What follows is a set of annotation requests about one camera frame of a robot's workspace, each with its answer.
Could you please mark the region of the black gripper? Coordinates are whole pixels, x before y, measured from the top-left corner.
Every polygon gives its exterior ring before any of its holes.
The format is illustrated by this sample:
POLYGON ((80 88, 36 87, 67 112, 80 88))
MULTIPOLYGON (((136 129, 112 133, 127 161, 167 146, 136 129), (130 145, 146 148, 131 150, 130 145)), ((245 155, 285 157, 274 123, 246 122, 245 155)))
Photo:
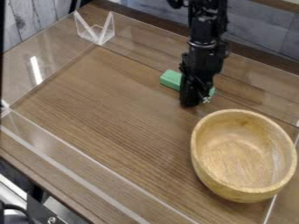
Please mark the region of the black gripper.
POLYGON ((188 52, 182 54, 180 104, 195 107, 209 103, 215 95, 214 76, 222 71, 230 54, 230 44, 223 38, 211 42, 188 40, 188 52))

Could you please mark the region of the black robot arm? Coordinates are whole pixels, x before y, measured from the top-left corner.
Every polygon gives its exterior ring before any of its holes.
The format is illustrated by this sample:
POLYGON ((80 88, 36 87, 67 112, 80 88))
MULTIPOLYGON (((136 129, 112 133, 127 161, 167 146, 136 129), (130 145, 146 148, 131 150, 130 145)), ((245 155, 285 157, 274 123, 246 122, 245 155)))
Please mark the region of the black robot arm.
POLYGON ((182 54, 180 104, 195 107, 211 100, 214 77, 230 54, 223 39, 229 27, 229 0, 167 0, 171 7, 188 9, 188 51, 182 54))

